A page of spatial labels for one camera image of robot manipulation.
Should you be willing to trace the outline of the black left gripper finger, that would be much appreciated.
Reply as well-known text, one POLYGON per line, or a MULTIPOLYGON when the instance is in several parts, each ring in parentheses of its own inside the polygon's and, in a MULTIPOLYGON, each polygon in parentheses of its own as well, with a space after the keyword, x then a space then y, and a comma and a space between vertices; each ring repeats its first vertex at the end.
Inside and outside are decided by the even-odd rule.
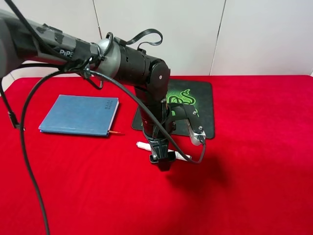
POLYGON ((158 168, 160 171, 169 171, 171 168, 172 161, 169 159, 160 159, 158 161, 158 168))

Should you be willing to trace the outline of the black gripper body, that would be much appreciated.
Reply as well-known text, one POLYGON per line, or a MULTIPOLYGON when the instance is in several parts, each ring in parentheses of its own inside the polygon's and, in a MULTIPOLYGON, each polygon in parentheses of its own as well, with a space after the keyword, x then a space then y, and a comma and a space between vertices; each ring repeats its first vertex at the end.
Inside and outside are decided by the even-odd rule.
POLYGON ((153 123, 142 122, 142 132, 146 138, 151 154, 149 156, 152 164, 171 164, 176 160, 174 152, 169 151, 169 140, 153 123))

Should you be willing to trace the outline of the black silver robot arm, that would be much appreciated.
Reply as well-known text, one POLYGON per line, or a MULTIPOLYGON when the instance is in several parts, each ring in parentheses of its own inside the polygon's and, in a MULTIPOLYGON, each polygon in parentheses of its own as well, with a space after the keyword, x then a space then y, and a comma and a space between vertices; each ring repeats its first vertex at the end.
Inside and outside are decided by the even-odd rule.
POLYGON ((168 171, 175 159, 168 153, 173 143, 170 134, 170 107, 166 101, 170 69, 159 58, 133 49, 129 42, 108 33, 98 43, 88 43, 34 21, 21 12, 0 12, 0 75, 21 68, 25 61, 57 68, 57 73, 77 73, 84 79, 91 75, 124 88, 135 89, 132 98, 138 103, 143 133, 152 148, 150 161, 161 171, 168 171))

